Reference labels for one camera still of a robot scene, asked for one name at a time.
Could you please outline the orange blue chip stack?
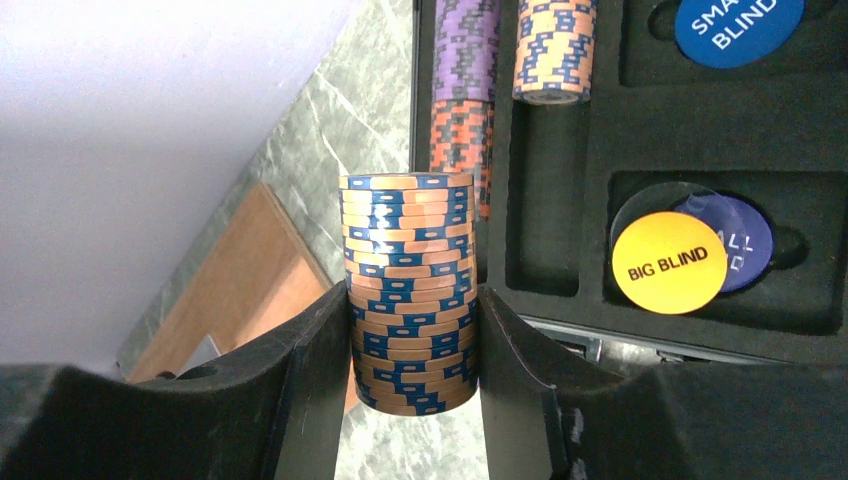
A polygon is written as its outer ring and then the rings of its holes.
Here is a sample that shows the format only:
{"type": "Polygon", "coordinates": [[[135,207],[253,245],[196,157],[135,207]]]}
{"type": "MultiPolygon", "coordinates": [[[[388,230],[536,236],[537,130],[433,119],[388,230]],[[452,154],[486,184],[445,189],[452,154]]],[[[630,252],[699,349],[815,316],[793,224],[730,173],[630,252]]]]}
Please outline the orange blue chip stack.
{"type": "Polygon", "coordinates": [[[462,405],[480,363],[473,177],[345,175],[338,187],[357,396],[398,416],[462,405]]]}

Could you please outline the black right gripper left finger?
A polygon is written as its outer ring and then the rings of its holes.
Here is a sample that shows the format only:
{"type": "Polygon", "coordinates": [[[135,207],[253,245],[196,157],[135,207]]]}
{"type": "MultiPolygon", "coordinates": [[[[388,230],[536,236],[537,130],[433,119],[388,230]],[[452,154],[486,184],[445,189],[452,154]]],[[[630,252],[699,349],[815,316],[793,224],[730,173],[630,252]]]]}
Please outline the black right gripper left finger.
{"type": "Polygon", "coordinates": [[[330,479],[350,364],[346,288],[173,378],[1,369],[5,479],[330,479]]]}

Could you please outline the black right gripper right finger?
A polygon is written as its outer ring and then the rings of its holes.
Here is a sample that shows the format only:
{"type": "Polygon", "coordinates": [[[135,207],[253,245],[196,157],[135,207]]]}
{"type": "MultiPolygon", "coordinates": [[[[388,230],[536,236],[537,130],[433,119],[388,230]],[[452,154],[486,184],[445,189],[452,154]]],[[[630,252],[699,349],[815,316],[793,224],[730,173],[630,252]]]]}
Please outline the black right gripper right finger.
{"type": "Polygon", "coordinates": [[[493,479],[843,479],[843,366],[678,363],[624,378],[478,304],[493,479]]]}

